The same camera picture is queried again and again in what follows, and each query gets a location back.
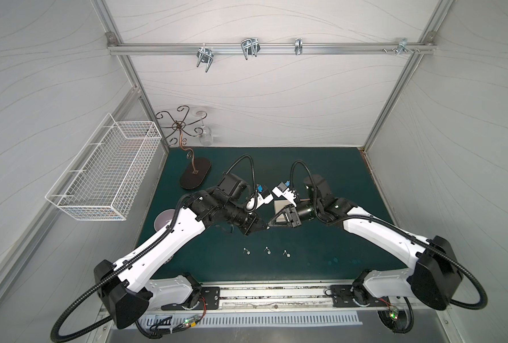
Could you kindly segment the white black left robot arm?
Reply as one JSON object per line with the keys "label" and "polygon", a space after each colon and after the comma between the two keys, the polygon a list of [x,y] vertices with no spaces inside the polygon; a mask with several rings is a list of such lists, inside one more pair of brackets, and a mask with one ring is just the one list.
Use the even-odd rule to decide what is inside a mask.
{"label": "white black left robot arm", "polygon": [[[118,261],[103,260],[96,266],[95,285],[56,320],[51,340],[69,342],[108,322],[125,329],[154,307],[167,304],[194,307],[201,286],[191,275],[184,273],[161,282],[151,278],[178,250],[215,223],[230,223],[245,235],[265,230],[267,226],[256,209],[271,202],[272,193],[258,185],[244,205],[238,204],[246,186],[238,176],[226,174],[217,186],[182,196],[171,220],[151,238]],[[65,320],[93,294],[98,295],[109,315],[77,332],[61,334]]]}

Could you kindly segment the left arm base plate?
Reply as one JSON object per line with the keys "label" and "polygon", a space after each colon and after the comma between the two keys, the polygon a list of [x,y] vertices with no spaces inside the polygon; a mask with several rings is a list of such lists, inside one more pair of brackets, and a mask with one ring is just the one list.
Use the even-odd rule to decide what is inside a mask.
{"label": "left arm base plate", "polygon": [[193,290],[192,294],[182,304],[167,304],[161,307],[163,311],[169,310],[217,310],[220,303],[219,287],[201,287]]}

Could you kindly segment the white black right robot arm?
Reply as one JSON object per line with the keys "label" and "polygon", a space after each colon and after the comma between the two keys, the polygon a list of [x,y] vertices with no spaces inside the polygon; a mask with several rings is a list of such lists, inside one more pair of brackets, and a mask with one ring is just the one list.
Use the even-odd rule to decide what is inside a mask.
{"label": "white black right robot arm", "polygon": [[446,239],[412,234],[350,200],[336,197],[320,175],[307,177],[304,183],[308,196],[303,200],[290,182],[273,188],[272,195],[286,199],[288,205],[271,219],[272,227],[299,227],[318,219],[362,237],[404,264],[398,270],[364,270],[349,290],[356,305],[366,307],[371,300],[381,297],[414,297],[439,311],[451,304],[466,310],[482,310],[487,306],[484,287],[457,261]]}

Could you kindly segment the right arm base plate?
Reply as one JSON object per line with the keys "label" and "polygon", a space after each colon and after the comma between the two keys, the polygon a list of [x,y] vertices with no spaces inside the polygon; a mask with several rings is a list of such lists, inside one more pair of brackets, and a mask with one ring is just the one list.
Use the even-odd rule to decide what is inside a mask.
{"label": "right arm base plate", "polygon": [[331,298],[332,306],[337,308],[387,307],[384,301],[373,297],[362,286],[335,284],[329,286],[324,294],[326,297]]}

